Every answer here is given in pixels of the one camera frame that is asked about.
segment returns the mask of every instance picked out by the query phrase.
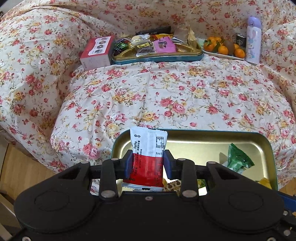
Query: gold tray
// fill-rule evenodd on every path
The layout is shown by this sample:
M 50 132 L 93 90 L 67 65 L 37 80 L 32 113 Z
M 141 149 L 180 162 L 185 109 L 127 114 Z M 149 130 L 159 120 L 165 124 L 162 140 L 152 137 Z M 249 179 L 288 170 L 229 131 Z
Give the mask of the gold tray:
M 227 161 L 229 144 L 234 143 L 254 162 L 255 166 L 246 169 L 243 176 L 254 181 L 267 178 L 273 190 L 278 190 L 274 155 L 269 141 L 256 132 L 239 131 L 199 131 L 167 130 L 166 149 L 174 158 L 187 158 L 196 165 L 206 165 L 208 161 L 220 164 Z M 122 158 L 132 149 L 130 131 L 123 132 L 115 141 L 112 158 Z
M 121 61 L 121 60 L 130 60 L 135 58 L 151 58 L 151 57 L 162 57 L 162 56 L 186 56 L 186 55 L 200 55 L 202 54 L 201 47 L 197 44 L 196 48 L 186 45 L 186 44 L 177 44 L 176 45 L 176 53 L 154 53 L 154 54 L 147 54 L 143 56 L 136 57 L 136 49 L 135 47 L 131 47 L 119 55 L 113 56 L 113 59 L 115 61 Z

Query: kiwi fruit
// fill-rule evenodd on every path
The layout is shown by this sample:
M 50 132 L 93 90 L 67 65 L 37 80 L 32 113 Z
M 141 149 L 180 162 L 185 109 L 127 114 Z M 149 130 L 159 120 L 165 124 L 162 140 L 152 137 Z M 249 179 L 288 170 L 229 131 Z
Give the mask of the kiwi fruit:
M 225 46 L 228 49 L 228 55 L 233 55 L 234 53 L 234 44 L 233 42 L 229 40 L 224 40 L 223 46 Z

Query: bed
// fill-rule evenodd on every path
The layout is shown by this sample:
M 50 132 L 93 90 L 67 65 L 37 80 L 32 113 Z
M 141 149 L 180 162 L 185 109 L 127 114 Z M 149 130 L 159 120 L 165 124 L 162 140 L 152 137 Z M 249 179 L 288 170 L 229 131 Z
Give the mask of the bed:
M 101 164 L 131 126 L 256 131 L 281 188 L 296 176 L 295 13 L 279 0 L 25 0 L 0 23 L 0 133 L 60 172 Z M 164 25 L 231 37 L 250 15 L 263 24 L 257 66 L 205 55 L 84 72 L 79 61 L 91 37 Z

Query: thermos bottle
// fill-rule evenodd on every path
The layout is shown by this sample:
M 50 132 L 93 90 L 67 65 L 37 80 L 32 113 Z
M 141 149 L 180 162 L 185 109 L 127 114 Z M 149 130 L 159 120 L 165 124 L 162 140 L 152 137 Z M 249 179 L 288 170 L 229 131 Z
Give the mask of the thermos bottle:
M 248 18 L 247 44 L 245 60 L 252 64 L 259 64 L 262 24 L 256 17 Z

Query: purple bottle cap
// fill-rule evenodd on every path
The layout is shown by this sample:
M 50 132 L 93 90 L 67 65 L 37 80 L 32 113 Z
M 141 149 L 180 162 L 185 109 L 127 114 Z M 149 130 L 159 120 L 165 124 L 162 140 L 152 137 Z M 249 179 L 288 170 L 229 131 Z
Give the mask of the purple bottle cap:
M 256 17 L 249 17 L 248 18 L 248 26 L 262 29 L 262 24 L 261 24 L 260 20 Z

